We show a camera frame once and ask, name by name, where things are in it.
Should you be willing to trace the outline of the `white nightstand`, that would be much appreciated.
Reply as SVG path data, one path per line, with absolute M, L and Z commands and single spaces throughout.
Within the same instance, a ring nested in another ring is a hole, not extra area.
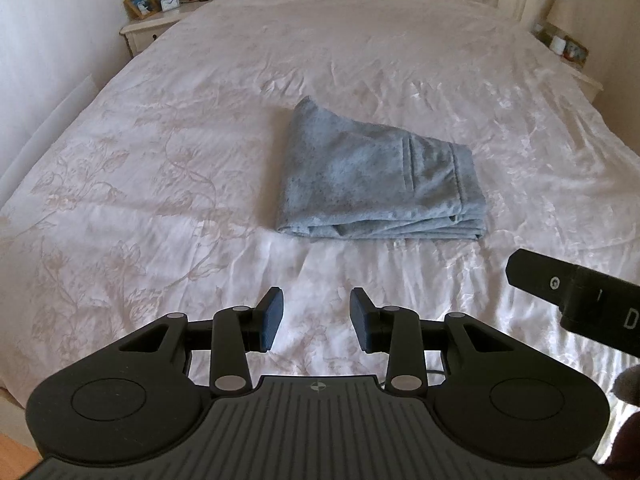
M 532 34 L 546 47 L 551 48 L 552 36 L 544 30 L 541 24 L 534 25 Z M 585 74 L 576 64 L 567 61 L 566 58 L 561 58 L 561 61 L 576 80 L 586 99 L 590 103 L 593 103 L 596 97 L 603 91 L 603 84 Z
M 206 4 L 207 1 L 185 3 L 174 10 L 154 14 L 146 20 L 130 22 L 119 33 L 124 37 L 129 52 L 134 58 L 148 48 L 159 36 L 162 36 L 171 26 L 187 18 Z

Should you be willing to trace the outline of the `grey pants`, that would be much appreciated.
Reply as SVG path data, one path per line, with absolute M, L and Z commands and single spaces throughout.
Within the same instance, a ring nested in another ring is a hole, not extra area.
M 294 108 L 276 229 L 336 240 L 479 240 L 487 203 L 471 151 L 334 114 Z

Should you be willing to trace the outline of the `right white nightstand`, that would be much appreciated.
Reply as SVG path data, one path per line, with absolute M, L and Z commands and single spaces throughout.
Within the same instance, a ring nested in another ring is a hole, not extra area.
M 551 48 L 552 36 L 544 30 L 541 24 L 534 25 L 532 34 L 546 47 Z M 561 61 L 576 80 L 586 99 L 590 103 L 593 103 L 596 97 L 603 91 L 603 84 L 585 74 L 576 64 L 567 61 L 566 58 L 561 58 Z

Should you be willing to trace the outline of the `framed photo on nightstand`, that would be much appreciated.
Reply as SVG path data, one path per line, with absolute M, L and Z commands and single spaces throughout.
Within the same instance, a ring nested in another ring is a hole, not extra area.
M 124 0 L 124 5 L 137 20 L 146 20 L 160 12 L 155 0 Z

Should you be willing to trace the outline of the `right white table lamp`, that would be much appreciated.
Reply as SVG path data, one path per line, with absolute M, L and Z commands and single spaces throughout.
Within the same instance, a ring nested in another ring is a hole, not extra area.
M 565 38 L 574 32 L 576 23 L 574 0 L 553 0 L 544 24 L 555 36 Z

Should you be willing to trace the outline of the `small white alarm clock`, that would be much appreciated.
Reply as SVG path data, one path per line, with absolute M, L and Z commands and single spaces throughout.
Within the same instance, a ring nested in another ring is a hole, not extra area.
M 180 0 L 157 0 L 162 12 L 169 12 L 178 9 Z

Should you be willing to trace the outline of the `white floral bedspread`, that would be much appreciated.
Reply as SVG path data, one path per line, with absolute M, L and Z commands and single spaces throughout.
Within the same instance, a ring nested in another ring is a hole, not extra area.
M 488 203 L 466 240 L 277 232 L 286 126 L 336 114 L 466 145 Z M 639 159 L 517 22 L 463 0 L 215 0 L 114 77 L 1 211 L 1 385 L 18 402 L 159 316 L 209 318 L 282 288 L 254 375 L 383 375 L 348 296 L 449 310 L 602 388 L 634 358 L 567 333 L 506 282 L 527 248 L 639 277 Z

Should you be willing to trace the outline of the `left white nightstand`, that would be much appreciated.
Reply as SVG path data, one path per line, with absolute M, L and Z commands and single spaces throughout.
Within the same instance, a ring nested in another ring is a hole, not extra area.
M 162 36 L 171 26 L 187 18 L 206 4 L 207 1 L 185 3 L 174 10 L 154 14 L 146 20 L 130 22 L 119 33 L 124 37 L 129 52 L 134 58 L 148 48 L 159 36 Z

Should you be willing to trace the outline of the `small picture on right nightstand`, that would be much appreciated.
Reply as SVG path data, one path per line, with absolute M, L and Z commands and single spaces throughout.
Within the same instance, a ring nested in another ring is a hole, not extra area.
M 589 55 L 589 50 L 573 38 L 566 38 L 563 58 L 579 67 L 584 67 Z

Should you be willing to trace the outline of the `white jar on nightstand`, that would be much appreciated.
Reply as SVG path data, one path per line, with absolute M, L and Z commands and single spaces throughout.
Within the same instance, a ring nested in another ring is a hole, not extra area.
M 549 44 L 549 49 L 556 55 L 562 55 L 566 47 L 566 40 L 560 36 L 553 36 Z

